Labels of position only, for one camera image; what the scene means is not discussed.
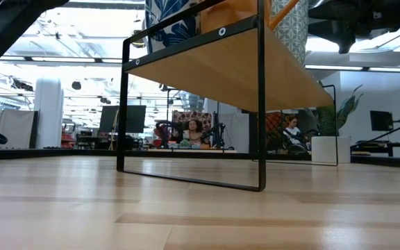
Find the orange pot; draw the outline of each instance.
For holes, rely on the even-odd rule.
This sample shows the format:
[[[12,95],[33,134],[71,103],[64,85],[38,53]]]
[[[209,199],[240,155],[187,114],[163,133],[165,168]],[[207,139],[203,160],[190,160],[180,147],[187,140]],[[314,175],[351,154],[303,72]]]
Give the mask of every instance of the orange pot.
[[[269,18],[272,0],[265,0],[265,23],[273,31],[298,2],[299,0],[291,0],[279,14]],[[201,33],[213,31],[256,14],[256,0],[226,0],[201,12]]]

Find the person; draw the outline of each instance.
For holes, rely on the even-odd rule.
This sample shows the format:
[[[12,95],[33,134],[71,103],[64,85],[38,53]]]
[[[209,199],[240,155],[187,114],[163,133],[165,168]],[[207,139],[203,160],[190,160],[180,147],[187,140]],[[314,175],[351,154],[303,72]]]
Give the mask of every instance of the person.
[[[295,116],[287,117],[288,127],[285,128],[283,134],[288,137],[292,144],[302,145],[305,149],[311,149],[308,138],[301,134],[299,128],[297,128],[297,118]]]
[[[185,138],[187,137],[191,144],[209,144],[207,138],[201,138],[203,135],[203,125],[199,120],[192,119],[188,121],[183,133],[185,134]]]

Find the green leaves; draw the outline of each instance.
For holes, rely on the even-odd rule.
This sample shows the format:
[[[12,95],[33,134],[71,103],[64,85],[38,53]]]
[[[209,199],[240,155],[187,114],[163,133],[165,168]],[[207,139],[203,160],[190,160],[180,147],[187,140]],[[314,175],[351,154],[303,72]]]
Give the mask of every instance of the green leaves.
[[[360,98],[363,94],[361,94],[358,98],[356,98],[355,93],[356,90],[361,88],[362,85],[359,85],[351,96],[345,99],[338,112],[335,114],[334,106],[327,106],[317,108],[317,116],[314,116],[313,112],[310,109],[305,109],[305,112],[314,117],[317,120],[317,127],[320,130],[320,134],[323,136],[335,136],[338,135],[338,131],[342,128],[347,120],[348,116],[356,110],[359,105]]]

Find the chair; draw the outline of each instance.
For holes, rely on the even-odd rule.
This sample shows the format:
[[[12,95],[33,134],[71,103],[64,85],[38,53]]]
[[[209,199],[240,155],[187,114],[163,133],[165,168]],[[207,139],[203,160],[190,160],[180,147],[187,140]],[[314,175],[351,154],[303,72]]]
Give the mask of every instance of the chair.
[[[308,153],[307,148],[305,148],[301,144],[293,144],[290,141],[290,138],[283,134],[283,150],[286,150],[290,154],[303,154],[303,153]]]
[[[178,134],[174,135],[173,131],[169,134],[169,128],[175,129]],[[183,129],[181,128],[180,124],[176,122],[170,122],[170,121],[157,122],[156,129],[154,132],[158,137],[161,138],[162,140],[161,145],[164,148],[167,148],[167,142],[169,140],[174,140],[177,141],[177,143],[179,143],[183,139]]]

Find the black metal leg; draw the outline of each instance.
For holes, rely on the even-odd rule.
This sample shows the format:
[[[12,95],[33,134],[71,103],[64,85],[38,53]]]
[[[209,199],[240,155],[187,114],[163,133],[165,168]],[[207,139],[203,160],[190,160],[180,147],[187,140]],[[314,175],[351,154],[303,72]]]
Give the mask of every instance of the black metal leg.
[[[123,42],[123,65],[129,61],[129,50],[131,44],[128,40]],[[117,137],[117,171],[124,171],[124,151],[126,143],[126,120],[128,110],[128,82],[129,73],[122,68],[122,80],[119,91],[119,112],[118,112],[118,137]]]
[[[265,148],[265,1],[258,0],[257,16],[257,75],[258,75],[258,191],[267,182],[267,151]]]
[[[336,167],[339,171],[339,145],[338,145],[338,136],[339,136],[339,129],[338,129],[338,107],[337,102],[338,98],[336,97],[336,86],[330,85],[333,87],[333,96],[334,96],[334,130],[335,130],[335,140],[336,140]]]

